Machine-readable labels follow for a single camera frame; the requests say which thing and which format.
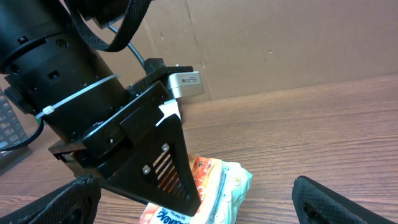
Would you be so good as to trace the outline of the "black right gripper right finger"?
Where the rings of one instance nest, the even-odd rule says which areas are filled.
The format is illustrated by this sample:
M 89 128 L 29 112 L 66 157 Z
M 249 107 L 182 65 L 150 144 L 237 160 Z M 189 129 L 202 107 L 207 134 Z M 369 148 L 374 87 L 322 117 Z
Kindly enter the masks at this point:
M 303 175 L 294 181 L 292 201 L 300 224 L 394 224 Z

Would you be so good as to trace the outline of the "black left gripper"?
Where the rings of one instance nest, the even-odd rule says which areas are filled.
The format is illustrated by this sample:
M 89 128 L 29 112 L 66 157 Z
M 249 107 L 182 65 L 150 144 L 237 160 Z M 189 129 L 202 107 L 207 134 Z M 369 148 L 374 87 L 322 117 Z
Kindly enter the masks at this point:
M 139 203 L 153 203 L 194 216 L 201 200 L 190 169 L 180 118 L 159 109 L 171 99 L 165 87 L 173 73 L 194 72 L 191 66 L 167 67 L 161 58 L 144 62 L 146 77 L 128 88 L 131 101 L 110 118 L 70 143 L 49 151 L 77 176 L 110 177 L 103 187 Z

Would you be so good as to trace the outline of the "orange tissue packet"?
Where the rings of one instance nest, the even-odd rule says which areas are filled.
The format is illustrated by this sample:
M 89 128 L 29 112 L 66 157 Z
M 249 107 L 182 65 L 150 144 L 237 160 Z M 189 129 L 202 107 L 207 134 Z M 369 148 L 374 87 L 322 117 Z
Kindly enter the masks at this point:
M 189 155 L 188 162 L 192 172 L 192 165 L 198 155 Z M 148 203 L 144 209 L 139 223 L 143 224 L 183 224 L 191 223 L 191 219 L 196 214 L 201 205 L 200 196 L 192 181 L 180 179 L 180 174 L 175 168 L 175 164 L 169 155 L 163 154 L 161 159 L 154 163 L 155 173 L 157 174 L 158 186 L 167 196 L 172 196 L 177 201 L 172 207 L 161 207 L 159 205 Z

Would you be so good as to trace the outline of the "teal wet wipes packet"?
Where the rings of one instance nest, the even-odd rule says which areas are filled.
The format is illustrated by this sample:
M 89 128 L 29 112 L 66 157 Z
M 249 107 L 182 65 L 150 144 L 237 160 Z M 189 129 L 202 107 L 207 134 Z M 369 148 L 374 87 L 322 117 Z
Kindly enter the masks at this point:
M 252 174 L 237 162 L 196 157 L 192 174 L 201 205 L 191 223 L 235 223 L 251 188 Z

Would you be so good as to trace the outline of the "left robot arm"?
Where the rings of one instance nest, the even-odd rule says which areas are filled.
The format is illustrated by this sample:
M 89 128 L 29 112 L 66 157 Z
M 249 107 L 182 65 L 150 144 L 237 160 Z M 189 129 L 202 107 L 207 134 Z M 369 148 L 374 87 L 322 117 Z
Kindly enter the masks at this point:
M 145 77 L 125 88 L 100 56 L 127 47 L 149 4 L 2 1 L 5 94 L 59 136 L 50 152 L 75 176 L 93 175 L 106 190 L 193 216 L 201 200 L 182 124 L 160 109 L 168 79 L 193 68 L 150 58 Z

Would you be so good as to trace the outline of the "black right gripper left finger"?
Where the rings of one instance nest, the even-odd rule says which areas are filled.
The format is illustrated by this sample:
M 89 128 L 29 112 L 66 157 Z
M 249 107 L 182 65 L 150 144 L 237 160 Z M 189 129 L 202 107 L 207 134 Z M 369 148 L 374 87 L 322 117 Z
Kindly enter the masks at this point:
M 92 224 L 101 198 L 100 179 L 79 177 L 1 217 L 9 224 Z

